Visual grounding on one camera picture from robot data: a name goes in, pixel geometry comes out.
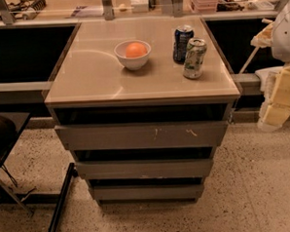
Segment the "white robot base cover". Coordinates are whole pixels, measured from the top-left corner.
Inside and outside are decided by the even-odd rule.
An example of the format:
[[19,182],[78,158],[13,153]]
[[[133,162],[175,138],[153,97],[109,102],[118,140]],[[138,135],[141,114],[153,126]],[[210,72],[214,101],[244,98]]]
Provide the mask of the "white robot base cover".
[[266,67],[255,72],[260,79],[261,92],[269,91],[274,86],[275,75],[280,72],[282,66]]

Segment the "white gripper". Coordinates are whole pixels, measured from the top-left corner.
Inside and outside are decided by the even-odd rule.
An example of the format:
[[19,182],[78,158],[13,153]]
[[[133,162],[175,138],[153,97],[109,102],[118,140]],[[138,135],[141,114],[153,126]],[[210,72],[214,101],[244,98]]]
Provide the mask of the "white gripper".
[[273,132],[282,128],[290,116],[290,63],[275,75],[274,86],[265,91],[265,100],[259,112],[258,128]]

